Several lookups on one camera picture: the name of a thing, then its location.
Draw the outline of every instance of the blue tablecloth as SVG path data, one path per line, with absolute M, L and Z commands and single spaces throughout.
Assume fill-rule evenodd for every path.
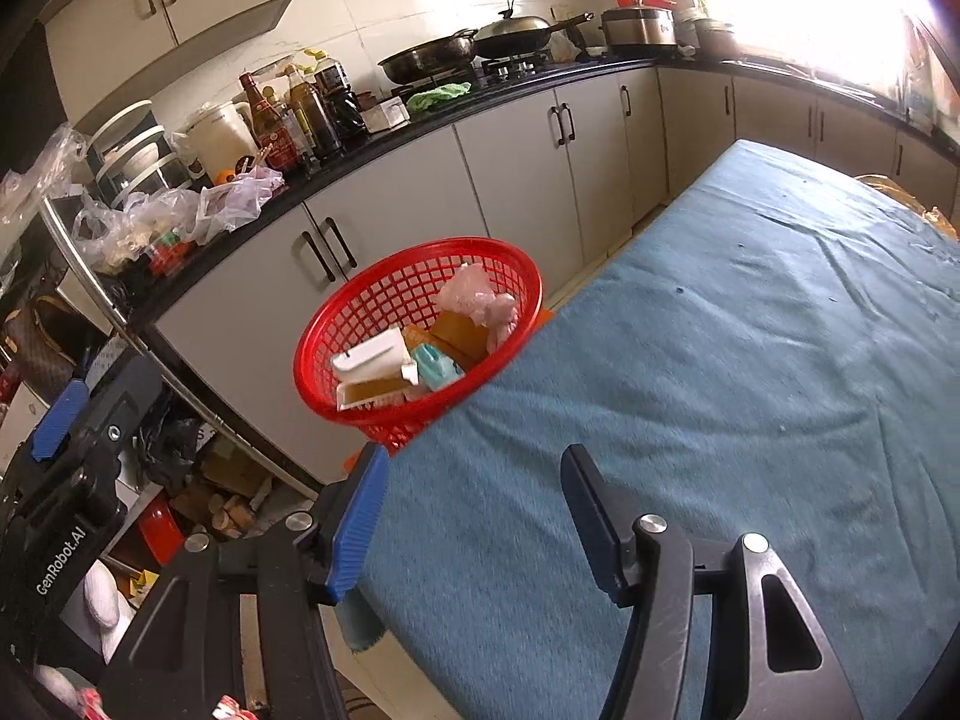
M 853 179 L 737 143 L 397 454 L 361 591 L 467 720 L 597 717 L 629 613 L 560 493 L 582 442 L 645 512 L 765 533 L 891 720 L 960 619 L 959 261 Z

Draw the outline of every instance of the silver bolt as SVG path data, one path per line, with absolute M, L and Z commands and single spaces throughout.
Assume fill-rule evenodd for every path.
M 210 536 L 206 533 L 194 533 L 193 536 L 187 537 L 184 546 L 187 552 L 203 552 L 210 546 Z
M 287 530 L 295 533 L 305 531 L 311 525 L 313 525 L 313 517 L 307 512 L 293 512 L 286 521 Z
M 640 517 L 640 527 L 647 533 L 663 533 L 666 530 L 666 520 L 659 514 L 645 514 Z
M 757 555 L 762 555 L 770 547 L 770 542 L 759 533 L 746 533 L 743 536 L 743 546 Z

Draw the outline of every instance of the black countertop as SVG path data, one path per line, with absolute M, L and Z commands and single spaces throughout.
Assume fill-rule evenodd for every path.
M 877 117 L 893 124 L 897 129 L 910 132 L 914 137 L 926 141 L 935 151 L 943 156 L 960 162 L 960 149 L 946 135 L 935 134 L 928 136 L 911 127 L 906 117 L 880 104 L 871 103 L 846 92 L 835 85 L 822 81 L 804 79 L 795 74 L 779 71 L 774 68 L 757 66 L 755 63 L 745 62 L 702 62 L 683 59 L 654 60 L 654 59 L 599 59 L 589 63 L 572 63 L 557 65 L 539 71 L 523 79 L 505 81 L 501 84 L 481 87 L 462 98 L 450 100 L 436 112 L 426 112 L 412 117 L 405 127 L 376 133 L 363 143 L 354 146 L 347 153 L 336 160 L 331 166 L 323 170 L 316 170 L 310 175 L 289 180 L 289 185 L 270 202 L 263 206 L 260 217 L 246 224 L 242 228 L 229 234 L 219 235 L 205 247 L 199 247 L 192 252 L 184 266 L 175 274 L 168 276 L 155 284 L 150 291 L 149 300 L 133 309 L 130 315 L 130 327 L 134 333 L 140 332 L 147 325 L 155 322 L 166 313 L 176 300 L 179 300 L 194 284 L 210 272 L 214 266 L 221 263 L 232 252 L 251 240 L 260 230 L 272 221 L 286 214 L 289 210 L 310 199 L 325 187 L 338 181 L 354 170 L 360 169 L 377 157 L 393 151 L 395 148 L 410 143 L 435 130 L 447 127 L 474 114 L 495 108 L 512 100 L 533 95 L 572 81 L 591 79 L 595 76 L 620 73 L 637 68 L 651 66 L 666 66 L 698 71 L 712 71 L 713 73 L 732 74 L 733 76 L 754 77 L 755 79 L 769 80 L 797 89 L 829 94 L 839 100 L 856 105 L 861 110 L 872 112 Z

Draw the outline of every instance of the bright window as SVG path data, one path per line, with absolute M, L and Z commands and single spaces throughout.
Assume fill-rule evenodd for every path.
M 704 0 L 746 52 L 776 56 L 893 95 L 907 58 L 904 12 L 925 0 Z

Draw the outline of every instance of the green rag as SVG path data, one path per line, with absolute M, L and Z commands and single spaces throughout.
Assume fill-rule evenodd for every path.
M 462 97 L 470 91 L 469 83 L 448 83 L 431 89 L 429 92 L 418 92 L 407 100 L 407 110 L 410 113 L 421 113 L 437 103 L 445 103 Z

